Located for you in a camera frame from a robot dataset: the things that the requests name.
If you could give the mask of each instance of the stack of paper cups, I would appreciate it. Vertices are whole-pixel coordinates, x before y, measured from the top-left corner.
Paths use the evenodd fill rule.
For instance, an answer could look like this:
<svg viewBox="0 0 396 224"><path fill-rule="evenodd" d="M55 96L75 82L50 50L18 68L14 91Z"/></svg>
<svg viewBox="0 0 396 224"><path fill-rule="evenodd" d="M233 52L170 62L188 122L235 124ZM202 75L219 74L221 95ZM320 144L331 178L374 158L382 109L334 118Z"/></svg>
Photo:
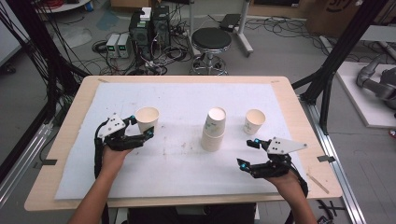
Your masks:
<svg viewBox="0 0 396 224"><path fill-rule="evenodd" d="M216 151L220 148L225 131L226 114L224 109L214 107L207 113L201 146L207 151Z"/></svg>

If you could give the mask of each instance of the white paper cup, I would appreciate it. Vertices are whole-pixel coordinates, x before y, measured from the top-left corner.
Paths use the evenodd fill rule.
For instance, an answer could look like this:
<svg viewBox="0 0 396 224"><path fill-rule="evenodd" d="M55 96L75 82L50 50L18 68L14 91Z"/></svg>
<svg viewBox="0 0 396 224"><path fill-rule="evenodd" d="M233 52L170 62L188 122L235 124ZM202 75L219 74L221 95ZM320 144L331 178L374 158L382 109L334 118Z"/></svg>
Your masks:
<svg viewBox="0 0 396 224"><path fill-rule="evenodd" d="M137 126L141 133L145 130L154 127L154 133L157 131L158 117L160 112L155 107L142 107L134 113L137 120Z"/></svg>
<svg viewBox="0 0 396 224"><path fill-rule="evenodd" d="M265 115L259 109L251 109L245 118L244 132L255 134L265 122Z"/></svg>
<svg viewBox="0 0 396 224"><path fill-rule="evenodd" d="M212 137L208 135L206 132L202 132L201 146L206 151L211 151L211 152L217 151L221 147L221 142L223 137L224 134L217 137Z"/></svg>
<svg viewBox="0 0 396 224"><path fill-rule="evenodd" d="M226 113L220 107L214 107L207 113L204 132L211 137L218 137L224 134Z"/></svg>

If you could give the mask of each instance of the desk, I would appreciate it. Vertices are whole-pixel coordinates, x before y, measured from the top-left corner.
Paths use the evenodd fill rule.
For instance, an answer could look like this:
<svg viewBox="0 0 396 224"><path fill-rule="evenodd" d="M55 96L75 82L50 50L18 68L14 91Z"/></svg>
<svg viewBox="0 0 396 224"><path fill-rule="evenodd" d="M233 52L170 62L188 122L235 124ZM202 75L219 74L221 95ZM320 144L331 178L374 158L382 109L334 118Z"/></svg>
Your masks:
<svg viewBox="0 0 396 224"><path fill-rule="evenodd" d="M70 148L78 136L78 130L90 108L96 88L101 82L132 83L262 83L271 84L284 119L293 140L308 144L308 148L299 151L299 157L307 173L310 186L309 198L341 197L342 191L327 162L319 162L323 150L316 138L300 103L285 77L86 77L78 91L70 110L64 120L57 138L49 152L49 160L58 160L54 166L43 166L32 190L26 200L28 211L73 209L79 200L54 200L54 195L61 181L64 165ZM111 207L204 204L204 203L241 203L281 200L278 195L244 194L205 197L167 197L167 198L133 198L112 199Z"/></svg>

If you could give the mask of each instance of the stool seat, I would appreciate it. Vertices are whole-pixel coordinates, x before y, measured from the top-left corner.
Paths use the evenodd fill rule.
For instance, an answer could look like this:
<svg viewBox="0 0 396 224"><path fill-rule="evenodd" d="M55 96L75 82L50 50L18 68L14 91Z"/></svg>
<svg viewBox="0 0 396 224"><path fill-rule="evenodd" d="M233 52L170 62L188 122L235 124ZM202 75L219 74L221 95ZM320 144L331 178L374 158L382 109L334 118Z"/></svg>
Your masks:
<svg viewBox="0 0 396 224"><path fill-rule="evenodd" d="M191 44L201 51L202 56L192 62L190 73L198 75L228 75L225 62L214 54L222 53L231 46L231 37L219 28L207 27L195 31L191 36Z"/></svg>
<svg viewBox="0 0 396 224"><path fill-rule="evenodd" d="M202 51L224 51L231 44L231 37L219 28L202 28L192 34L192 44Z"/></svg>

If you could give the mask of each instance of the black stool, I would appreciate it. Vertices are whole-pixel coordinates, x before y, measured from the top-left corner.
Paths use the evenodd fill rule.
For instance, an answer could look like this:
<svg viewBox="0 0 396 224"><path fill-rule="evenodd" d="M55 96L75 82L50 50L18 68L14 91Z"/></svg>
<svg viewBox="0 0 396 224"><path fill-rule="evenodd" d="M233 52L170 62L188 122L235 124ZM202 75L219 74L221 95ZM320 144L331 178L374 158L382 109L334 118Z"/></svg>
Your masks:
<svg viewBox="0 0 396 224"><path fill-rule="evenodd" d="M218 28L202 28L192 34L191 43L202 55L192 62L190 73L212 75L212 71L216 71L214 75L228 75L225 62L213 54L222 53L230 47L229 34Z"/></svg>

